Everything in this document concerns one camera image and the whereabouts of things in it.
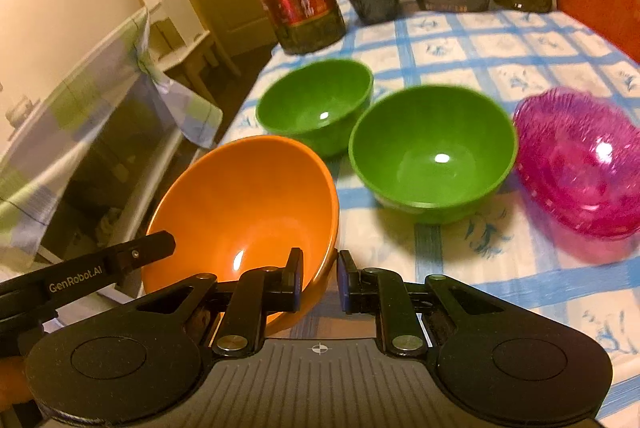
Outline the orange plastic bowl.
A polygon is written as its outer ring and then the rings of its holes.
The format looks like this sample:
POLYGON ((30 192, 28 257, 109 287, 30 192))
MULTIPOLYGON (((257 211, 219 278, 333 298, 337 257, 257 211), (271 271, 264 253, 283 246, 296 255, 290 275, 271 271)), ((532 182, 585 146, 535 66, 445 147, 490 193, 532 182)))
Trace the orange plastic bowl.
POLYGON ((283 136, 249 136, 215 148, 171 185, 150 233, 166 231, 174 253, 142 270, 150 294, 198 273, 237 280, 263 266, 284 266, 291 249, 304 254, 296 313, 269 315, 266 333, 298 323, 322 298, 336 258, 340 203, 324 161, 283 136))

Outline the green plastic bowl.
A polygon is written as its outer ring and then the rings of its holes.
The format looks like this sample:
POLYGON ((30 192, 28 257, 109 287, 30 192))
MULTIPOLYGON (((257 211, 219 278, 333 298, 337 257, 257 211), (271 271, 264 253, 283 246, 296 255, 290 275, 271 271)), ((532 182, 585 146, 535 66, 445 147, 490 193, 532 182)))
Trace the green plastic bowl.
POLYGON ((352 170, 376 200, 426 224, 472 216, 497 193, 516 154, 506 111, 483 93, 446 84, 379 99, 348 141, 352 170))
POLYGON ((321 157, 347 150, 352 128, 372 99, 370 68, 349 58, 312 62, 278 79, 260 98, 256 118, 277 136, 321 157))

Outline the pink glass plate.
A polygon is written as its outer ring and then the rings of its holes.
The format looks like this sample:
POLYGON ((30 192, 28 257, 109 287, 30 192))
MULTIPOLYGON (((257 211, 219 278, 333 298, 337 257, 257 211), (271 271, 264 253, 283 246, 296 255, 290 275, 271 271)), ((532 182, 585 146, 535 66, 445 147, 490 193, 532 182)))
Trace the pink glass plate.
POLYGON ((639 232, 639 128, 588 92, 554 88, 518 103, 515 170, 562 226, 601 240, 639 232))

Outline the white wooden chair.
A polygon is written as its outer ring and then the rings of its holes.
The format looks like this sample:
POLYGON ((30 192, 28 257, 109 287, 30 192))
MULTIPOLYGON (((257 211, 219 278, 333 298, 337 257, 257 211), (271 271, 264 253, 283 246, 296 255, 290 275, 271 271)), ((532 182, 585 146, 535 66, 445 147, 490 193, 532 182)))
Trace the white wooden chair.
POLYGON ((203 81, 204 66, 222 64, 239 77, 217 35, 198 16, 191 0, 140 0, 151 19, 150 55, 167 76, 180 81, 208 102, 216 103, 203 81))

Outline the lower dark instant cup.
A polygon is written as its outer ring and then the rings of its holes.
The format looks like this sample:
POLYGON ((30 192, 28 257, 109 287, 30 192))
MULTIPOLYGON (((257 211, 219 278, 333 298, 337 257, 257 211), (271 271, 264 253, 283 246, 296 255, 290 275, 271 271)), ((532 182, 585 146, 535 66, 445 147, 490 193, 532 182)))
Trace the lower dark instant cup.
POLYGON ((360 22, 373 25, 393 21, 399 13, 399 0, 348 0, 360 22))

